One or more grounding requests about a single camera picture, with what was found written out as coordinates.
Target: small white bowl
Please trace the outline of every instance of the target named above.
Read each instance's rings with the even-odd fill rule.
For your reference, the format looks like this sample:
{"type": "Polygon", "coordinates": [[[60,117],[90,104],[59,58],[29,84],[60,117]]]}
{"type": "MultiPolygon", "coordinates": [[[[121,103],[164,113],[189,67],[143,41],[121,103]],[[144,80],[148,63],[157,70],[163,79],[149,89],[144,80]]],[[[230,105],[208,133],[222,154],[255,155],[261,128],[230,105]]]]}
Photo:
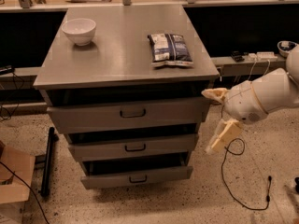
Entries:
{"type": "Polygon", "coordinates": [[[78,46],[90,44],[95,34],[96,23],[91,19],[73,19],[67,21],[62,30],[66,37],[78,46]]]}
{"type": "Polygon", "coordinates": [[[278,49],[279,54],[283,57],[288,57],[290,51],[297,46],[297,43],[292,41],[279,41],[278,49]]]}

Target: gray drawer unit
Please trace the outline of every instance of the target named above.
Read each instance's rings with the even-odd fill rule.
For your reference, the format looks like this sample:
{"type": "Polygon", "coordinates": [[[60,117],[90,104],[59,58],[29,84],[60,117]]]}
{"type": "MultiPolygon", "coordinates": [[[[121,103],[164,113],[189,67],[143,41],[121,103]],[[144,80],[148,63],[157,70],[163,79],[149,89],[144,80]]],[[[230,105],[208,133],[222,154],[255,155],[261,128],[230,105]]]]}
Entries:
{"type": "Polygon", "coordinates": [[[96,22],[93,42],[74,46],[60,28],[34,85],[84,171],[84,187],[190,178],[209,109],[201,91],[219,73],[183,7],[74,7],[64,21],[78,17],[96,22]],[[147,35],[161,31],[184,36],[192,67],[154,68],[147,35]]]}

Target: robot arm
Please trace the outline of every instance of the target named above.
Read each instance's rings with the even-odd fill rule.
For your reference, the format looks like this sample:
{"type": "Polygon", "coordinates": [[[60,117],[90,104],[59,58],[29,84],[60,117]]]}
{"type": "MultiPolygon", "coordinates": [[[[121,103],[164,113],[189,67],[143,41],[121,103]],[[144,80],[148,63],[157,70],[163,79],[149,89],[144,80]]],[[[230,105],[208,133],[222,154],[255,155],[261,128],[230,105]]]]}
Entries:
{"type": "Polygon", "coordinates": [[[237,138],[244,124],[253,124],[282,108],[299,107],[299,46],[295,47],[286,61],[287,72],[279,68],[253,81],[245,81],[224,88],[204,90],[202,94],[224,105],[231,116],[223,119],[216,128],[206,152],[222,150],[237,138]]]}

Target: power cord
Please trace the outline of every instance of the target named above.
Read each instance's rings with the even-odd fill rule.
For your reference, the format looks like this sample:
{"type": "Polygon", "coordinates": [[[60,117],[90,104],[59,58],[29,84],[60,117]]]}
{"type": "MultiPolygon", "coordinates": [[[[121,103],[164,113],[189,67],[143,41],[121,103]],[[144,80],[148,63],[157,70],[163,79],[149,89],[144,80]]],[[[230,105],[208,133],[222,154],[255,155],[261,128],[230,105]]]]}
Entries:
{"type": "Polygon", "coordinates": [[[23,87],[23,85],[25,83],[23,78],[17,76],[15,74],[15,72],[12,72],[12,81],[13,81],[13,84],[14,84],[14,87],[15,87],[15,91],[13,91],[10,95],[8,95],[7,98],[2,102],[2,104],[0,104],[0,122],[5,121],[5,120],[10,120],[11,117],[14,115],[14,113],[16,112],[17,108],[20,105],[20,101],[18,100],[17,105],[13,108],[12,111],[9,111],[7,108],[3,107],[5,102],[7,102],[9,100],[9,98],[13,97],[13,95],[15,93],[17,93],[23,87]],[[21,82],[21,85],[19,87],[17,85],[16,79],[18,79],[21,82]]]}
{"type": "Polygon", "coordinates": [[[36,201],[37,201],[37,203],[38,203],[38,206],[39,206],[39,208],[40,208],[40,210],[41,210],[41,212],[42,212],[42,214],[43,214],[43,217],[44,217],[46,223],[47,223],[47,224],[50,224],[50,223],[48,222],[47,218],[46,218],[44,209],[42,208],[42,206],[41,206],[41,204],[40,204],[38,198],[36,197],[36,194],[35,194],[35,192],[33,191],[33,189],[32,189],[32,188],[31,188],[31,187],[30,187],[30,186],[29,186],[23,179],[21,179],[18,175],[16,175],[15,172],[13,172],[10,168],[8,168],[4,163],[2,163],[2,162],[0,161],[0,164],[3,165],[6,169],[8,169],[14,176],[18,177],[19,180],[20,180],[24,185],[26,185],[27,188],[34,194],[34,196],[35,196],[35,198],[36,198],[36,201]]]}
{"type": "Polygon", "coordinates": [[[244,153],[244,151],[245,151],[245,141],[242,140],[242,139],[240,139],[240,138],[236,138],[236,139],[234,139],[234,140],[228,145],[228,147],[226,147],[225,149],[226,149],[226,151],[225,151],[225,155],[224,155],[223,163],[222,163],[222,165],[221,165],[221,177],[222,177],[222,181],[223,181],[225,187],[227,188],[227,190],[228,190],[228,192],[230,193],[230,195],[232,196],[232,198],[233,198],[236,202],[240,203],[243,207],[245,207],[245,208],[247,208],[247,209],[249,209],[249,210],[251,210],[251,211],[264,211],[264,210],[266,210],[266,209],[269,207],[269,204],[270,204],[270,195],[269,195],[269,194],[270,194],[270,188],[271,188],[272,176],[271,176],[271,175],[268,176],[268,182],[269,182],[269,184],[268,184],[268,190],[267,190],[267,195],[266,195],[266,201],[267,201],[266,207],[264,207],[264,208],[252,208],[252,207],[249,207],[249,206],[243,204],[241,201],[239,201],[239,200],[234,196],[234,194],[231,192],[230,188],[228,187],[228,185],[227,185],[227,183],[226,183],[226,181],[225,181],[225,178],[224,178],[224,164],[225,164],[225,162],[226,162],[227,154],[228,154],[228,153],[230,153],[230,154],[232,154],[232,155],[234,155],[234,156],[241,156],[241,155],[244,153]],[[230,150],[230,146],[231,146],[231,144],[232,144],[233,142],[235,142],[235,141],[240,141],[241,144],[243,145],[243,148],[242,148],[241,152],[236,153],[236,152],[232,152],[232,151],[230,150]]]}

